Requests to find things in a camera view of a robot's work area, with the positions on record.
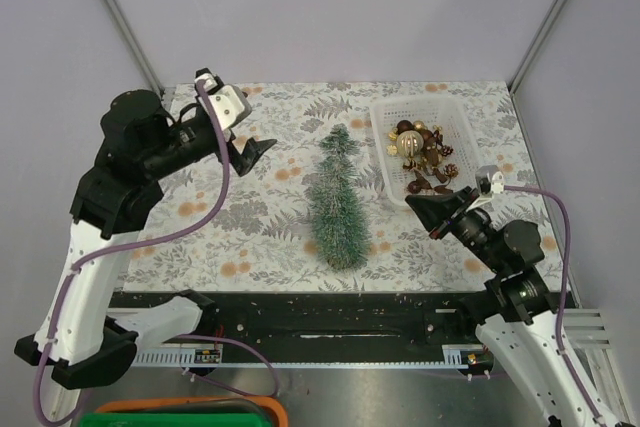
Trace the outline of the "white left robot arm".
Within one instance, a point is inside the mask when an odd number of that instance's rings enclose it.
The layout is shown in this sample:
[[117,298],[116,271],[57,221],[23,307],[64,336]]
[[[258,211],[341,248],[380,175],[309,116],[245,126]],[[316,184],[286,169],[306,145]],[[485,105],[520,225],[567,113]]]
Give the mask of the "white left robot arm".
[[135,243],[164,196],[161,180],[220,153],[202,103],[187,108],[192,118],[173,118],[155,92],[134,90],[117,96],[101,119],[104,140],[93,167],[79,181],[70,210],[70,244],[59,283],[67,294],[60,308],[50,308],[41,328],[19,339],[14,349],[32,366],[51,367],[53,381],[68,390],[111,385],[139,352],[183,334],[205,342],[218,328],[215,302],[193,290],[174,294],[130,320],[108,316],[128,252],[73,266],[93,251]]

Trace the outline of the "small green christmas tree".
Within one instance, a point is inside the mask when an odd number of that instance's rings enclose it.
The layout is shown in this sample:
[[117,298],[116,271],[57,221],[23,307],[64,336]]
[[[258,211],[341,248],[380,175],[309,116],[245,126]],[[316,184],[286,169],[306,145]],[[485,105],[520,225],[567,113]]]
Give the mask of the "small green christmas tree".
[[355,270],[366,264],[370,244],[352,160],[359,146],[346,126],[339,124],[319,142],[319,148],[317,178],[309,187],[311,234],[319,257],[331,270]]

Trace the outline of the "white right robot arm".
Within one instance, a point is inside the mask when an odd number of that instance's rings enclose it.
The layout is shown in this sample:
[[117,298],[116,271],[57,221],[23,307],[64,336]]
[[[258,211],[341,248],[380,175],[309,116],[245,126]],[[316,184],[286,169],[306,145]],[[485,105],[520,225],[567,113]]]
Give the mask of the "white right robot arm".
[[405,201],[429,236],[455,237],[494,274],[456,306],[455,330],[480,341],[505,369],[543,426],[622,426],[570,345],[556,300],[537,269],[544,258],[537,224],[516,219],[495,228],[466,187]]

